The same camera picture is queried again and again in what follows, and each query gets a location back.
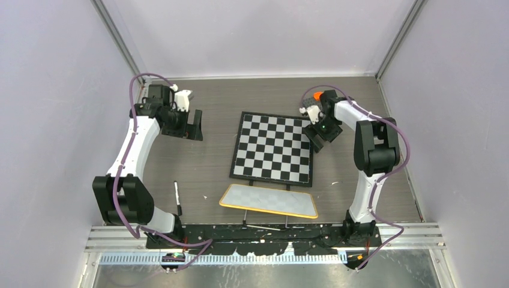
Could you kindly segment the yellow framed whiteboard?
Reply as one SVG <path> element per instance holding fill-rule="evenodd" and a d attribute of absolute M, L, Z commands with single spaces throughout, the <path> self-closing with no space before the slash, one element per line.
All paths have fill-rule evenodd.
<path fill-rule="evenodd" d="M 309 193 L 232 184 L 219 201 L 227 208 L 317 219 L 315 201 Z"/>

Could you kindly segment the black white marker pen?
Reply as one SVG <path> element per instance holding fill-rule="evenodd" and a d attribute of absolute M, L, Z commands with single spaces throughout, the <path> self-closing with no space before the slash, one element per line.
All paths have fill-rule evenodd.
<path fill-rule="evenodd" d="M 174 184 L 174 189 L 175 189 L 177 215 L 180 217 L 180 216 L 182 216 L 182 206 L 181 206 L 180 197 L 179 197 L 178 182 L 174 181 L 173 184 Z"/>

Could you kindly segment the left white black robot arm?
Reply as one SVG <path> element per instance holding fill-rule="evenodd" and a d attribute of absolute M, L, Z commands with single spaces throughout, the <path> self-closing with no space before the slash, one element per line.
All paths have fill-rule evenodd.
<path fill-rule="evenodd" d="M 181 213 L 164 212 L 143 184 L 151 146 L 159 135 L 181 139 L 203 139 L 202 111 L 196 110 L 188 123 L 192 91 L 176 85 L 149 85 L 148 95 L 130 110 L 128 132 L 121 150 L 104 176 L 92 182 L 102 219 L 107 224 L 138 224 L 152 233 L 160 232 L 169 248 L 184 240 Z"/>

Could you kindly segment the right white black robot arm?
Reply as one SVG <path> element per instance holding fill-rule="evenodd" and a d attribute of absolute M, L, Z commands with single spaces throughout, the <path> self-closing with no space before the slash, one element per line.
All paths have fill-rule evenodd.
<path fill-rule="evenodd" d="M 400 163 L 396 122 L 363 109 L 350 97 L 338 96 L 335 89 L 303 97 L 299 111 L 310 120 L 303 133 L 310 139 L 314 152 L 319 152 L 325 142 L 333 142 L 343 131 L 342 125 L 355 133 L 354 164 L 358 182 L 340 234 L 345 243 L 358 246 L 374 235 L 373 214 L 379 195 L 387 176 Z"/>

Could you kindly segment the black white checkerboard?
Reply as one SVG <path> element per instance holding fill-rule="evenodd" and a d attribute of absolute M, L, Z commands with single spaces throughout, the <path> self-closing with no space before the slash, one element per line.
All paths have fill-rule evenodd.
<path fill-rule="evenodd" d="M 300 187 L 313 185 L 313 149 L 304 117 L 242 112 L 229 176 Z"/>

